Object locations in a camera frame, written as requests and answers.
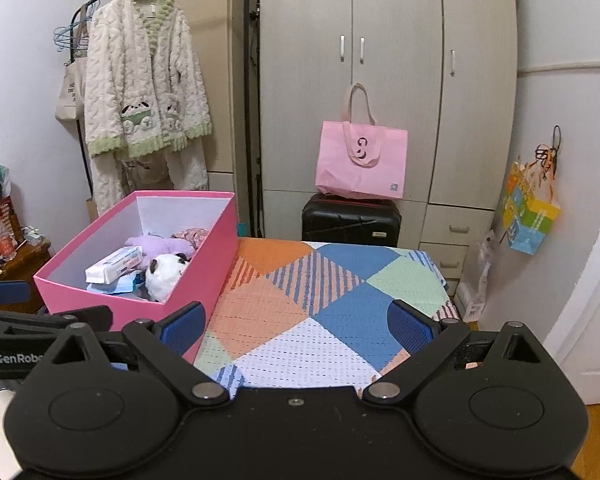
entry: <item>water bottle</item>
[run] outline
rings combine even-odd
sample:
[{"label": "water bottle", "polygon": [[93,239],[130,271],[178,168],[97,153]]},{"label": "water bottle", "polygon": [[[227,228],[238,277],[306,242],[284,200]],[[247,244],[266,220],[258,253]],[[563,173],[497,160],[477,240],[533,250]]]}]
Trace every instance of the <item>water bottle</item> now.
[{"label": "water bottle", "polygon": [[13,260],[16,257],[16,251],[11,241],[11,235],[7,227],[0,219],[0,256],[6,262]]}]

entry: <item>door frame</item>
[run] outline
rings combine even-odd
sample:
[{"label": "door frame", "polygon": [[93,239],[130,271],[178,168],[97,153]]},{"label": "door frame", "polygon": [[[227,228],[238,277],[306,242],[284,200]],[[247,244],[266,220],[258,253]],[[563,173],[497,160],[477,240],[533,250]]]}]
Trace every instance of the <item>door frame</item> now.
[{"label": "door frame", "polygon": [[567,358],[600,308],[600,230],[571,297],[543,344],[558,364]]}]

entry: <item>wardrobe handle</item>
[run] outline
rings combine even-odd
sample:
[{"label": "wardrobe handle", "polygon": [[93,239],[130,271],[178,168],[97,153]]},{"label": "wardrobe handle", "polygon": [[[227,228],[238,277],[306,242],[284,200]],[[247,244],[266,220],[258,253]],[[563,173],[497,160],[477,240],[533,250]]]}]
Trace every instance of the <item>wardrobe handle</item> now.
[{"label": "wardrobe handle", "polygon": [[460,233],[461,235],[465,235],[469,232],[469,228],[468,227],[453,227],[453,226],[449,226],[449,232],[451,233]]}]

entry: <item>wardrobe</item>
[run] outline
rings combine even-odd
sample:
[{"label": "wardrobe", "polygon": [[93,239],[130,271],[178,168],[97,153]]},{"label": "wardrobe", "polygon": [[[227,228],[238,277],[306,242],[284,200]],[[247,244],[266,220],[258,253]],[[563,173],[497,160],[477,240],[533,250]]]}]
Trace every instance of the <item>wardrobe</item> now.
[{"label": "wardrobe", "polygon": [[515,0],[261,0],[260,20],[266,236],[300,239],[322,122],[360,81],[377,124],[409,131],[398,246],[426,250],[453,289],[506,171]]}]

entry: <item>white fuzzy robe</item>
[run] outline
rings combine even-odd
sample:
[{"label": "white fuzzy robe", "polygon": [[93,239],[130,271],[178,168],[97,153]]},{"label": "white fuzzy robe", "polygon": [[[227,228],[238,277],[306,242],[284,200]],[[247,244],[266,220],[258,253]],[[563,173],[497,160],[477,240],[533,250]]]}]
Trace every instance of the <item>white fuzzy robe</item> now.
[{"label": "white fuzzy robe", "polygon": [[184,12],[173,0],[113,0],[90,30],[84,97],[93,199],[124,197],[120,160],[160,151],[175,189],[206,189],[211,121]]}]

